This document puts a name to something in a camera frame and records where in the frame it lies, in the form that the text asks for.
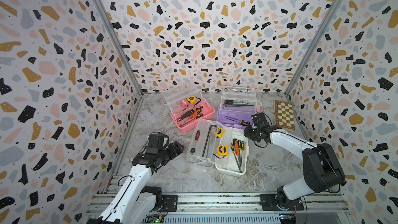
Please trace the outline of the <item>purple toolbox with clear lid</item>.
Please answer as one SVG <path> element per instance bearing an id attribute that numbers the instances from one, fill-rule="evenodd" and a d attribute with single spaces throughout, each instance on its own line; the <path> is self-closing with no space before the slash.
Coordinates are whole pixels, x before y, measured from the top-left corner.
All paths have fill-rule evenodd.
<path id="1" fill-rule="evenodd" d="M 251 116 L 257 113 L 257 101 L 253 88 L 224 86 L 221 91 L 217 121 L 227 127 L 245 129 L 246 126 L 226 122 L 224 116 L 247 120 L 252 124 Z"/>

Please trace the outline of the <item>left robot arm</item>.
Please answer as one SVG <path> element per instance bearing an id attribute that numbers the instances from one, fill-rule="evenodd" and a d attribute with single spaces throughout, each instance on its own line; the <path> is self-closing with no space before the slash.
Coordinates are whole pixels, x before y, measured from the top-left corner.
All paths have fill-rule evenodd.
<path id="1" fill-rule="evenodd" d="M 169 207 L 160 187 L 148 186 L 150 178 L 162 167 L 183 153 L 184 146 L 170 142 L 161 132 L 152 132 L 147 145 L 134 157 L 128 175 L 112 202 L 88 224 L 140 224 L 153 216 L 163 217 Z"/>

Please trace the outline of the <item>pink toolbox with clear lid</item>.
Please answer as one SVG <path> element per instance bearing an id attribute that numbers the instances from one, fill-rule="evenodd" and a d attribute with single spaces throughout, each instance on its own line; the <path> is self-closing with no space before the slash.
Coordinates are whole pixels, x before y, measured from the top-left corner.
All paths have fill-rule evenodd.
<path id="1" fill-rule="evenodd" d="M 172 89 L 169 89 L 163 94 L 163 103 L 168 108 L 170 112 L 170 116 L 172 117 L 174 123 L 177 125 L 177 128 L 181 133 L 186 133 L 191 129 L 194 129 L 198 124 L 200 119 L 210 120 L 214 115 L 214 108 L 211 104 L 205 99 L 202 95 L 199 87 L 192 82 L 183 83 L 181 85 L 177 85 Z M 195 103 L 188 103 L 186 106 L 181 107 L 179 105 L 180 100 L 186 100 L 189 96 L 197 97 L 197 101 Z M 202 112 L 197 116 L 193 116 L 193 118 L 186 118 L 180 122 L 177 122 L 177 118 L 180 117 L 186 111 L 195 109 L 199 106 L 203 106 Z"/>

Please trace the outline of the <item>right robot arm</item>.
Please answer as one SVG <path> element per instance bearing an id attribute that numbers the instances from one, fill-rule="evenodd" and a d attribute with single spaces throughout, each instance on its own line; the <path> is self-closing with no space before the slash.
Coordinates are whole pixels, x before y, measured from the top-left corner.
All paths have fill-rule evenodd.
<path id="1" fill-rule="evenodd" d="M 334 149 L 327 143 L 316 144 L 290 134 L 285 129 L 270 125 L 264 113 L 251 116 L 252 124 L 244 130 L 244 136 L 256 144 L 265 141 L 279 146 L 297 156 L 303 164 L 303 175 L 278 188 L 267 206 L 290 210 L 301 197 L 321 193 L 336 185 L 344 186 L 346 177 Z"/>

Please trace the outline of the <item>white clear toolbox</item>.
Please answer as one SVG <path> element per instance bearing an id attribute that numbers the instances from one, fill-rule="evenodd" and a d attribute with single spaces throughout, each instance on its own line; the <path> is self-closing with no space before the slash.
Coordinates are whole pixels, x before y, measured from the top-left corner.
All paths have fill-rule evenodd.
<path id="1" fill-rule="evenodd" d="M 190 153 L 197 130 L 201 131 L 195 154 Z M 226 157 L 219 157 L 217 147 L 227 145 L 229 153 Z M 189 145 L 186 160 L 189 164 L 211 168 L 219 172 L 240 177 L 246 173 L 249 155 L 248 139 L 241 129 L 231 128 L 216 121 L 200 120 L 194 131 Z"/>

